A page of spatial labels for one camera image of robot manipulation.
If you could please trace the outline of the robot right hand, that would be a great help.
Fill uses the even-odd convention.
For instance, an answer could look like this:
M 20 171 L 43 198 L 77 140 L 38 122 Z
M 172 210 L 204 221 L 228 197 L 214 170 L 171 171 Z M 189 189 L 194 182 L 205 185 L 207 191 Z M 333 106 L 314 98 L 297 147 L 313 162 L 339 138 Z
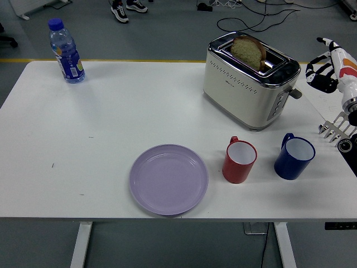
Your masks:
M 338 90 L 343 94 L 342 107 L 356 104 L 356 60 L 335 41 L 318 37 L 328 51 L 307 64 L 307 84 L 324 93 Z

